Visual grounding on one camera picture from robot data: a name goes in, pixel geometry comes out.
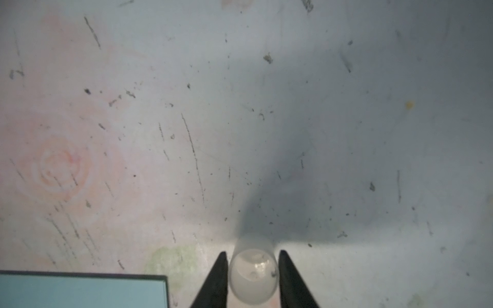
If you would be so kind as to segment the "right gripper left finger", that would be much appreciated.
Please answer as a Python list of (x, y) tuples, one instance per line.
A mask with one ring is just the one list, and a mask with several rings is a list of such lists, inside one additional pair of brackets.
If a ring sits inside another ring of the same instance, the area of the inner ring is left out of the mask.
[(229, 264), (227, 253), (219, 253), (190, 308), (226, 308)]

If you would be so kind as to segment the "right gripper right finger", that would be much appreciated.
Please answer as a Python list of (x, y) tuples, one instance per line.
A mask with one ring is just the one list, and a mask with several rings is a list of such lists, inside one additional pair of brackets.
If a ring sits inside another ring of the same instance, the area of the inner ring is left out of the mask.
[(282, 308), (319, 308), (286, 250), (279, 253), (279, 289)]

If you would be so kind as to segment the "clear glue stick cap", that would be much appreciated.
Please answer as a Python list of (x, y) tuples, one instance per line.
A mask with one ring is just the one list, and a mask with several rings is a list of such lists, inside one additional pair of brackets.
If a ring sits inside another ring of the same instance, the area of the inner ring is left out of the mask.
[(276, 292), (279, 268), (272, 242), (249, 233), (241, 236), (229, 265), (229, 286), (241, 302), (261, 305)]

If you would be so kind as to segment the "teal envelope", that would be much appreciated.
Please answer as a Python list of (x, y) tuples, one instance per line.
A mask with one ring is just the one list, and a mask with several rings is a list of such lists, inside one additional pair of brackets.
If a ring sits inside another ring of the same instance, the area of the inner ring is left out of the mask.
[(160, 275), (1, 272), (1, 307), (168, 307)]

